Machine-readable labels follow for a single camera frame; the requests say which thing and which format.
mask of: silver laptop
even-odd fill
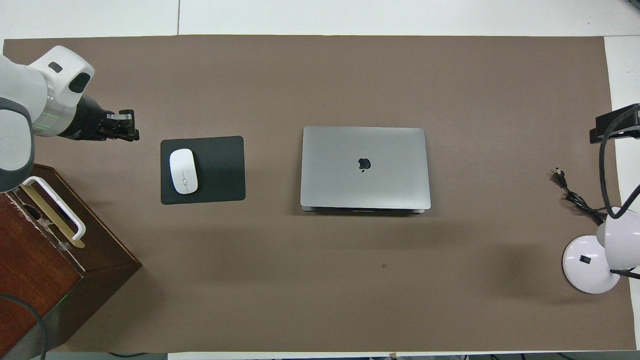
[[[424,130],[307,126],[300,204],[306,211],[431,207]]]

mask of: white mouse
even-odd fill
[[[178,149],[169,155],[169,169],[175,191],[188,194],[198,190],[198,176],[193,161],[193,152]]]

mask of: wooden box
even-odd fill
[[[32,189],[52,216],[23,187],[0,194],[0,293],[25,300],[43,316],[50,349],[67,341],[141,264],[53,168],[35,165],[33,175],[45,179],[86,226],[80,249],[61,231],[64,224],[50,224],[57,214],[58,222],[77,229],[39,184]],[[0,357],[29,359],[40,353],[40,344],[33,315],[0,299]]]

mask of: mouse pad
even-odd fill
[[[177,149],[193,152],[198,189],[180,194],[173,187],[169,155]],[[163,204],[192,204],[243,200],[244,139],[242,136],[219,138],[173,139],[160,143],[160,199]]]

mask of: white handle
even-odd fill
[[[55,201],[56,204],[58,204],[58,206],[62,209],[62,211],[64,211],[67,214],[67,216],[71,219],[71,221],[73,221],[74,224],[78,227],[78,231],[76,232],[75,235],[73,235],[72,239],[79,240],[84,235],[84,232],[86,231],[84,222],[80,220],[80,218],[76,215],[76,213],[74,213],[73,210],[71,210],[71,208],[67,205],[67,203],[64,200],[62,200],[60,196],[58,196],[58,194],[51,188],[51,186],[49,186],[49,184],[47,184],[47,181],[45,181],[45,179],[42,179],[41,177],[38,177],[38,176],[31,176],[31,177],[28,177],[25,181],[23,181],[22,184],[24,186],[30,186],[31,184],[33,184],[34,181],[40,184],[40,186],[42,186],[44,191],[46,191],[47,194],[49,194],[49,196],[53,199],[53,201]]]

